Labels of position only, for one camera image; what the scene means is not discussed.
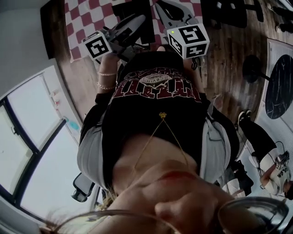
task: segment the white cube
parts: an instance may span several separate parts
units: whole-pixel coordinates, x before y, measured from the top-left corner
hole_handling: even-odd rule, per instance
[[[183,59],[206,55],[210,39],[203,24],[169,29],[167,34],[169,44]]]
[[[112,52],[106,37],[100,31],[96,31],[94,34],[83,39],[83,44],[92,60]]]

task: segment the eyeglasses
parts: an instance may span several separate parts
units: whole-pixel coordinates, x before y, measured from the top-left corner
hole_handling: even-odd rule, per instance
[[[277,230],[288,212],[289,209],[283,202],[272,198],[236,199],[219,209],[217,221],[214,222],[211,230],[215,234],[269,234]],[[155,216],[126,210],[106,210],[82,214],[68,219],[51,233],[184,234],[172,224]]]

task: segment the checkered tablecloth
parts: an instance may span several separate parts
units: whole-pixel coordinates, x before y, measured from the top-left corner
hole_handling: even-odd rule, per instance
[[[103,26],[113,28],[119,19],[113,14],[112,6],[131,0],[65,0],[65,19],[71,62],[87,56],[82,40]],[[167,44],[164,26],[159,20],[154,3],[150,0],[156,43]],[[171,0],[187,6],[199,22],[202,22],[200,0]]]

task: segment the red lipstick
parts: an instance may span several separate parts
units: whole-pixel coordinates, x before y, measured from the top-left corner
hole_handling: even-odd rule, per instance
[[[180,178],[196,179],[196,176],[186,171],[171,171],[158,179],[161,180],[176,180]]]

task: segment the black window frame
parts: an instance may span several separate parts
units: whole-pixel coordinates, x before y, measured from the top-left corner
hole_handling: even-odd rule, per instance
[[[65,126],[66,120],[61,119],[57,128],[54,130],[54,132],[50,135],[47,142],[44,144],[43,148],[39,150],[35,144],[32,142],[32,140],[29,138],[26,131],[23,129],[22,125],[20,124],[19,120],[17,119],[9,100],[6,97],[4,97],[0,101],[0,107],[4,107],[10,121],[12,122],[15,134],[21,137],[21,139],[24,141],[26,146],[32,151],[33,155],[29,159],[28,163],[26,164],[17,184],[14,189],[13,194],[8,192],[1,184],[0,184],[0,196],[2,196],[7,202],[9,202],[11,205],[13,205],[15,208],[23,211],[24,213],[30,215],[31,217],[35,218],[38,221],[45,222],[42,218],[39,216],[36,216],[35,214],[29,212],[28,210],[21,207],[21,202],[23,195],[25,193],[25,190],[29,184],[29,181],[35,172],[35,169],[37,168],[40,160],[44,156],[46,150],[51,145],[55,137],[58,135],[58,133],[61,131],[61,129]]]

